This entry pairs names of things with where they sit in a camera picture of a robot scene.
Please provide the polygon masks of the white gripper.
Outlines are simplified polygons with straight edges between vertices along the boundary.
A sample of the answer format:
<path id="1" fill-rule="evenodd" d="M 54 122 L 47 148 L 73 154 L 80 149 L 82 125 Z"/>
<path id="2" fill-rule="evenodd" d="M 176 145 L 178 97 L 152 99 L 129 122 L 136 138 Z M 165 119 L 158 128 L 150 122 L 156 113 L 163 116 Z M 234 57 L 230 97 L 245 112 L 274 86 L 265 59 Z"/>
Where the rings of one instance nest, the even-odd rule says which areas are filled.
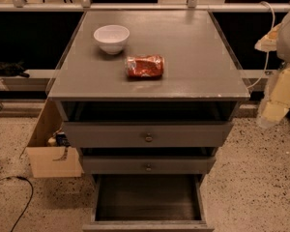
<path id="1" fill-rule="evenodd" d="M 280 24 L 273 27 L 257 41 L 254 48 L 263 52 L 276 51 L 276 40 Z M 264 99 L 257 113 L 257 125 L 263 129 L 277 125 L 290 110 L 290 63 L 267 82 Z"/>

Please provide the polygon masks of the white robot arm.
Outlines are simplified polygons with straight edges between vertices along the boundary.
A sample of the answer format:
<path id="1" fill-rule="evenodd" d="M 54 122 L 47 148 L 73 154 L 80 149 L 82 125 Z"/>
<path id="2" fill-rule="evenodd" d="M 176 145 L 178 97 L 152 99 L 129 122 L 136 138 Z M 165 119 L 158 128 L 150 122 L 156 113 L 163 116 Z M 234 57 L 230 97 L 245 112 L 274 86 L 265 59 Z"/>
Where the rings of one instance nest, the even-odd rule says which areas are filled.
<path id="1" fill-rule="evenodd" d="M 290 11 L 254 48 L 267 53 L 275 51 L 284 63 L 282 70 L 267 81 L 265 97 L 259 105 L 257 124 L 267 129 L 277 125 L 290 110 Z"/>

